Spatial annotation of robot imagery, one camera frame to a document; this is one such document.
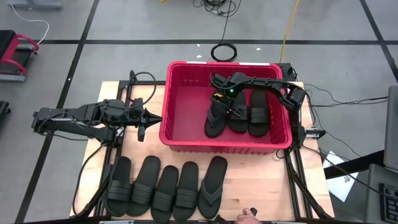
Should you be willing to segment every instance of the wooden tabletop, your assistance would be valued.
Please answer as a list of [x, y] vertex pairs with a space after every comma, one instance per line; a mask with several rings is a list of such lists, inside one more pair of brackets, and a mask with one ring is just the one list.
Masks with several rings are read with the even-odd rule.
[[[103, 82], [98, 101], [115, 99], [119, 82]], [[131, 98], [146, 99], [153, 90], [153, 86], [134, 86]], [[146, 108], [154, 114], [162, 114], [164, 86], [158, 86], [154, 97], [146, 104]], [[302, 106], [302, 125], [312, 126], [312, 119], [305, 100]], [[149, 155], [157, 156], [161, 161], [161, 169], [173, 165], [181, 171], [184, 162], [193, 161], [199, 166], [199, 183], [204, 177], [211, 158], [217, 154], [175, 152], [161, 143], [159, 139], [160, 124], [151, 126], [146, 131], [145, 141], [138, 142], [137, 129], [128, 127], [124, 137], [122, 156], [131, 159], [132, 169], [130, 181], [133, 182], [144, 158]], [[90, 139], [87, 144], [85, 159], [90, 156], [100, 143]], [[317, 141], [306, 139], [304, 146], [318, 150]], [[104, 161], [105, 150], [95, 155], [86, 165], [81, 175], [80, 188], [76, 198], [76, 209], [80, 211], [96, 192]], [[228, 161], [228, 170], [224, 180], [223, 196], [219, 214], [226, 220], [235, 220], [245, 207], [255, 207], [258, 210], [259, 220], [294, 220], [292, 201], [290, 198], [289, 182], [285, 162], [278, 159], [275, 153], [265, 156], [220, 154]], [[334, 217], [330, 196], [326, 187], [326, 178], [320, 156], [313, 151], [301, 150], [302, 162], [309, 191], [323, 209]], [[302, 194], [298, 187], [297, 195], [300, 205], [300, 214], [305, 217]], [[150, 211], [139, 216], [115, 217], [114, 219], [151, 220]], [[191, 220], [204, 220], [196, 210]]]

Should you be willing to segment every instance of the black flip-flop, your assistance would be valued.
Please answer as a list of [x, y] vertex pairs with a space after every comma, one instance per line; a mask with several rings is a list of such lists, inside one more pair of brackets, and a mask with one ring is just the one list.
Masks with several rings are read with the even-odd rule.
[[104, 206], [112, 216], [126, 214], [131, 193], [130, 170], [131, 161], [127, 157], [122, 156], [113, 164], [104, 199]]
[[240, 116], [234, 113], [228, 118], [228, 126], [237, 133], [245, 133], [248, 130], [248, 106], [243, 91], [240, 91], [235, 98], [233, 107], [241, 112]]
[[207, 111], [205, 121], [205, 134], [209, 138], [218, 137], [226, 126], [226, 106], [219, 102], [212, 102]]
[[214, 157], [201, 182], [198, 208], [199, 212], [207, 219], [214, 218], [220, 209], [227, 166], [226, 159], [220, 156]]
[[198, 174], [198, 164], [186, 162], [182, 166], [173, 207], [173, 217], [176, 221], [186, 221], [192, 216], [197, 207]]
[[126, 212], [129, 216], [137, 217], [148, 211], [159, 171], [159, 158], [147, 156], [142, 163], [136, 181], [132, 184], [131, 198]]
[[174, 166], [164, 167], [150, 208], [150, 214], [157, 223], [167, 223], [172, 215], [177, 181], [178, 169]]
[[250, 96], [249, 132], [253, 136], [261, 137], [269, 130], [269, 108], [266, 93], [253, 90]]

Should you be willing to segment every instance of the gray floor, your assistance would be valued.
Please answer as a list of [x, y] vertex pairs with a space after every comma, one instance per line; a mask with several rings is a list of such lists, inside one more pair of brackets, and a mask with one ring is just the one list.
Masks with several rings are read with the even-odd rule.
[[[398, 2], [366, 1], [382, 36], [398, 40]], [[27, 19], [45, 19], [50, 24], [47, 39], [78, 40], [86, 24], [93, 0], [62, 1], [58, 11], [19, 11]], [[243, 1], [231, 17], [226, 39], [280, 40], [295, 1]], [[195, 8], [191, 0], [153, 1], [99, 0], [88, 40], [219, 39], [224, 18]], [[0, 2], [0, 29], [14, 29], [41, 38], [45, 26], [20, 20]], [[296, 40], [376, 40], [358, 0], [302, 0], [290, 39]], [[15, 220], [44, 137], [30, 128], [32, 113], [41, 107], [55, 107], [70, 69], [77, 45], [44, 44], [32, 61], [23, 84], [0, 83], [0, 100], [11, 103], [12, 113], [0, 129], [0, 223]], [[85, 45], [67, 95], [65, 107], [96, 101], [102, 81], [125, 80], [128, 72], [148, 71], [164, 80], [167, 65], [175, 60], [212, 61], [213, 45]], [[280, 45], [237, 45], [239, 62], [277, 62]], [[388, 46], [398, 60], [398, 46]], [[227, 49], [217, 56], [230, 55]], [[291, 62], [299, 78], [332, 92], [340, 101], [386, 96], [396, 84], [378, 45], [287, 45], [285, 62]], [[323, 92], [313, 91], [313, 104], [332, 103]], [[366, 155], [384, 147], [386, 104], [340, 106], [317, 109], [322, 126], [347, 142], [357, 153]], [[356, 156], [342, 143], [325, 136], [322, 148], [353, 159]], [[70, 212], [85, 143], [54, 139], [44, 164], [26, 222], [66, 218]], [[360, 179], [366, 180], [366, 173]], [[365, 190], [355, 184], [345, 203], [333, 198], [339, 218], [362, 219]]]

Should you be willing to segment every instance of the white cable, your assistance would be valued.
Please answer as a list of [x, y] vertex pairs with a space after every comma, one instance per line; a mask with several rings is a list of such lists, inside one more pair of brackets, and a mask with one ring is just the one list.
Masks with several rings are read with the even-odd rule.
[[37, 43], [37, 44], [39, 45], [39, 44], [45, 39], [45, 36], [46, 36], [47, 33], [49, 32], [50, 24], [48, 24], [47, 21], [44, 21], [44, 20], [42, 20], [42, 19], [39, 19], [39, 20], [29, 20], [29, 19], [25, 19], [25, 18], [23, 18], [22, 16], [20, 16], [20, 15], [18, 14], [18, 12], [15, 10], [14, 5], [12, 4], [11, 0], [8, 0], [8, 3], [9, 3], [10, 6], [12, 7], [12, 9], [14, 10], [15, 14], [17, 14], [17, 16], [20, 17], [22, 20], [25, 20], [25, 21], [27, 21], [27, 22], [44, 22], [44, 23], [47, 24], [47, 30], [45, 31], [43, 38]]

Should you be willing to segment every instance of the yellow cable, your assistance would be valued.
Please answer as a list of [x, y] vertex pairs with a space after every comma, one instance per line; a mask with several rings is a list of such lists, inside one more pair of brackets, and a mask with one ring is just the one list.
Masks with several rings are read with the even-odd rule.
[[287, 24], [286, 30], [285, 30], [285, 36], [284, 36], [284, 41], [282, 43], [282, 50], [280, 51], [280, 59], [279, 63], [282, 63], [282, 59], [284, 57], [284, 50], [285, 50], [285, 42], [286, 42], [286, 37], [289, 35], [290, 30], [292, 29], [292, 24], [294, 20], [294, 16], [296, 15], [297, 8], [299, 7], [299, 2], [300, 0], [296, 0], [296, 5], [293, 8], [293, 13], [290, 16], [290, 21], [289, 24]]

